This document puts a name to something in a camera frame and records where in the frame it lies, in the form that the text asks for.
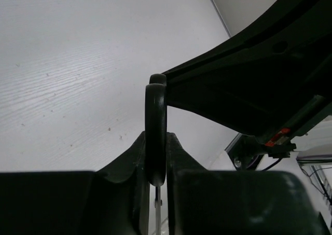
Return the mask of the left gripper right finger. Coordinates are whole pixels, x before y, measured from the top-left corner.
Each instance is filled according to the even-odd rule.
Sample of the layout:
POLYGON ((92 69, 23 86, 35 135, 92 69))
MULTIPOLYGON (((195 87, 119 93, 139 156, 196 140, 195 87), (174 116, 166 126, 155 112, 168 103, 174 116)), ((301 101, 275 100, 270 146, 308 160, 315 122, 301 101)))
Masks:
POLYGON ((299 178, 283 171, 210 171, 167 134, 170 234, 329 234, 299 178))

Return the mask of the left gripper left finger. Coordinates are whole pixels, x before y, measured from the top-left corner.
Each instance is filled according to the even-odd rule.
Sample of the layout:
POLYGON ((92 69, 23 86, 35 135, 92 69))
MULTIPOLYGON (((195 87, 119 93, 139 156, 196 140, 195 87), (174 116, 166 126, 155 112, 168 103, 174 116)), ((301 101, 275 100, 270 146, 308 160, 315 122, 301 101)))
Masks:
POLYGON ((148 234, 145 135, 94 171, 1 174, 1 234, 148 234))

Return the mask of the black handled scissors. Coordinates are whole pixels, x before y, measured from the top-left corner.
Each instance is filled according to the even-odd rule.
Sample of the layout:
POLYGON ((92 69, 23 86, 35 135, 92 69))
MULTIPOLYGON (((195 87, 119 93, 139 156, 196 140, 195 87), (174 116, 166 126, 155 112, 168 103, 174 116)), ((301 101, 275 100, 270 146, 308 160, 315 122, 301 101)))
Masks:
POLYGON ((161 186, 166 175, 167 78, 153 74, 145 91, 145 173, 155 186, 156 234, 161 234, 161 186))

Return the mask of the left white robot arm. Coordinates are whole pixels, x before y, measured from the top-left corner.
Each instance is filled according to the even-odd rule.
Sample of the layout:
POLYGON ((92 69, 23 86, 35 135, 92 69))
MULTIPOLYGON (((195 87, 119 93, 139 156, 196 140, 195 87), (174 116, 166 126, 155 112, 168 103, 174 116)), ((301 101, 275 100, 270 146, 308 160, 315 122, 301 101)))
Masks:
POLYGON ((329 234, 277 161, 331 114, 331 0, 277 0, 240 33, 145 89, 145 128, 98 171, 1 174, 1 234, 147 234, 150 187, 168 190, 170 234, 329 234), (205 169, 167 131, 168 106, 239 132, 234 171, 205 169))

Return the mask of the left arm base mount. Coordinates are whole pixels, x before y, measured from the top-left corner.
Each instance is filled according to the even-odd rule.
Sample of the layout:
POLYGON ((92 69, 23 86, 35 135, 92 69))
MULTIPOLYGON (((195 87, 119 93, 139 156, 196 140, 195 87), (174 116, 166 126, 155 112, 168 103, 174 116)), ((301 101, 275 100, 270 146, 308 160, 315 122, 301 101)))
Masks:
MULTIPOLYGON (((283 159, 289 158, 295 149, 296 145, 290 141, 283 145, 276 141, 263 145, 252 136, 238 134, 226 147, 226 153, 236 170, 256 170, 264 156, 275 159, 276 162, 265 168, 267 171, 283 159)), ((331 164, 331 155, 300 156, 296 161, 310 183, 322 194, 328 206, 331 206, 331 184, 322 168, 323 164, 331 164)))

